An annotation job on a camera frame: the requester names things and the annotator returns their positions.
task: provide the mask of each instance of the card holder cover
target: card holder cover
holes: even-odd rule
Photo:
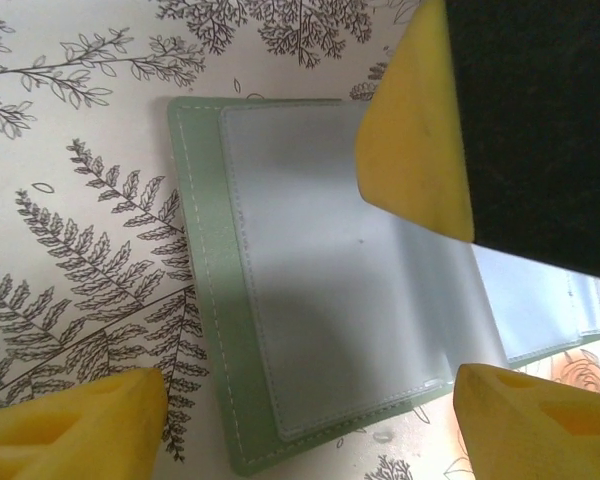
[[[595,315],[574,314],[577,328],[551,330],[539,350],[507,340],[520,342],[515,328],[503,344],[492,298],[511,302],[506,286],[485,288],[480,256],[357,196],[352,140],[365,108],[170,105],[201,315],[240,474],[448,393],[460,363],[515,365],[600,331],[600,315],[590,326]],[[600,314],[600,301],[580,297]]]

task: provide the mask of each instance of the yellow sponge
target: yellow sponge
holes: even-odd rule
[[[0,410],[0,480],[148,480],[167,413],[140,368]]]
[[[600,394],[472,364],[453,406],[476,480],[600,480]]]
[[[462,142],[445,2],[425,0],[360,125],[360,194],[418,225],[472,242]]]

